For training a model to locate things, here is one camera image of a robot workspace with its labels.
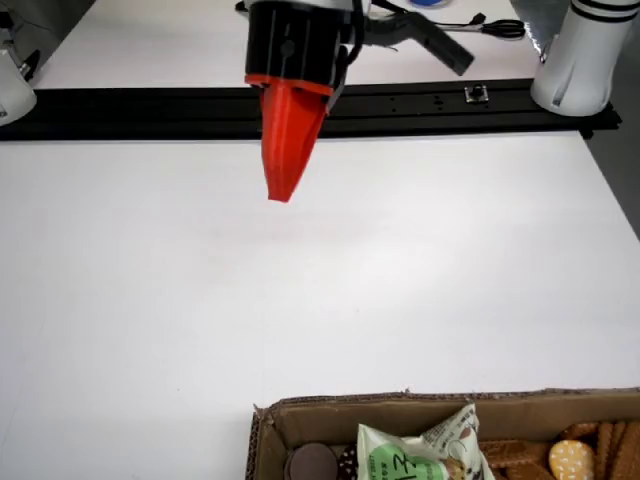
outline open cardboard box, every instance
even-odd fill
[[[292,398],[256,411],[246,478],[282,480],[289,452],[305,443],[324,443],[338,453],[356,442],[360,423],[392,435],[417,436],[468,402],[477,407],[480,440],[550,441],[578,422],[640,420],[640,389]]]

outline snack package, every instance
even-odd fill
[[[419,437],[358,429],[358,480],[494,480],[470,404]]]

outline dark round snack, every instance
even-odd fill
[[[358,452],[355,445],[345,448],[338,458],[338,478],[358,480]]]
[[[291,480],[336,480],[338,476],[335,455],[321,443],[309,443],[300,447],[293,452],[287,463]]]
[[[293,458],[293,454],[290,454],[287,457],[287,463],[284,464],[284,480],[291,480],[291,474],[289,471],[291,470],[291,459]]]

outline food item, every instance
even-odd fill
[[[577,440],[556,443],[549,452],[549,466],[557,480],[593,480],[594,453]]]
[[[537,463],[538,465],[547,465],[547,461],[549,460],[549,451],[551,450],[552,445],[550,443],[544,442],[525,442],[525,448],[527,449],[527,454],[531,457],[533,463]]]
[[[496,480],[507,480],[507,477],[502,475],[500,473],[500,470],[498,470],[498,469],[492,468],[491,469],[491,473],[493,473],[493,478],[495,478]]]
[[[624,422],[618,422],[613,426],[613,433],[611,434],[611,453],[609,454],[609,460],[607,461],[607,476],[611,475],[613,469],[613,462],[616,459],[618,450],[620,449],[620,442],[622,442],[622,436],[627,428],[627,424]]]
[[[338,458],[338,478],[340,480],[358,479],[358,453],[356,449],[356,445],[351,445],[345,448]]]
[[[493,440],[480,442],[480,450],[484,453],[491,468],[506,468],[515,465],[533,463],[536,454],[527,448],[522,440]]]
[[[546,468],[535,463],[507,468],[507,478],[509,480],[554,480],[553,475]]]
[[[360,425],[358,479],[493,480],[478,446],[478,427],[473,404],[419,437],[398,438]]]
[[[291,480],[336,480],[338,462],[326,445],[308,443],[293,452],[285,466],[287,474]]]
[[[640,422],[630,423],[622,435],[610,480],[640,478]]]
[[[607,464],[611,453],[613,424],[601,423],[598,428],[598,449],[596,451],[596,480],[606,480]]]
[[[574,423],[560,434],[560,438],[563,440],[578,440],[597,433],[599,426],[598,422]]]

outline cookie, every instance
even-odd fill
[[[615,454],[610,480],[640,477],[640,422],[627,425]]]
[[[607,462],[607,476],[611,475],[611,469],[613,468],[613,462],[618,454],[620,448],[620,442],[622,436],[627,428],[627,424],[624,422],[618,422],[613,426],[613,433],[611,434],[611,453],[609,454],[609,461]]]
[[[505,477],[504,475],[502,475],[502,474],[500,473],[500,470],[498,470],[498,469],[495,469],[495,468],[494,468],[494,469],[492,469],[492,470],[491,470],[491,473],[493,473],[493,478],[494,478],[495,480],[507,480],[507,477]]]
[[[549,466],[557,480],[593,480],[595,455],[589,445],[563,440],[551,447]]]
[[[528,463],[507,468],[509,480],[554,480],[553,475],[542,465]]]
[[[563,440],[578,440],[597,433],[599,426],[598,422],[574,423],[560,434],[560,438]]]
[[[329,447],[321,443],[300,447],[293,452],[288,463],[291,480],[336,480],[338,477],[336,457]]]
[[[289,470],[291,469],[291,459],[293,458],[293,454],[290,454],[287,457],[287,462],[284,464],[284,480],[291,480],[291,474]]]
[[[345,448],[338,458],[338,478],[340,480],[358,479],[358,452],[355,445]]]
[[[550,443],[544,442],[526,442],[525,448],[527,453],[531,457],[531,461],[533,463],[537,463],[538,465],[547,465],[547,460],[549,459],[549,450],[551,450],[552,445]]]
[[[598,448],[596,450],[596,480],[606,480],[607,463],[611,453],[613,424],[601,423],[598,428]]]
[[[532,463],[535,456],[521,440],[492,440],[480,442],[480,450],[493,469]]]

